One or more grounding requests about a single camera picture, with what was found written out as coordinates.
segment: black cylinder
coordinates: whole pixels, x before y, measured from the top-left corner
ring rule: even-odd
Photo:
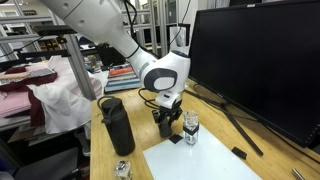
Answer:
[[[119,156],[130,154],[135,148],[135,142],[128,118],[121,99],[114,98],[104,101],[101,105],[104,120],[113,147]]]

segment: pink fabric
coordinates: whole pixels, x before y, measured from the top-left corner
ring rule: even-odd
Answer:
[[[28,72],[46,67],[46,63],[38,63],[33,66],[27,66],[26,69]],[[31,104],[29,102],[28,92],[7,92],[7,97],[5,99],[0,98],[0,118],[28,110],[30,107]]]

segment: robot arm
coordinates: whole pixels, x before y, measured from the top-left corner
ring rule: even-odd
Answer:
[[[171,109],[181,101],[190,59],[173,51],[157,60],[139,48],[123,27],[113,0],[40,0],[67,25],[95,43],[108,42],[131,63],[146,89],[159,92],[156,102]]]

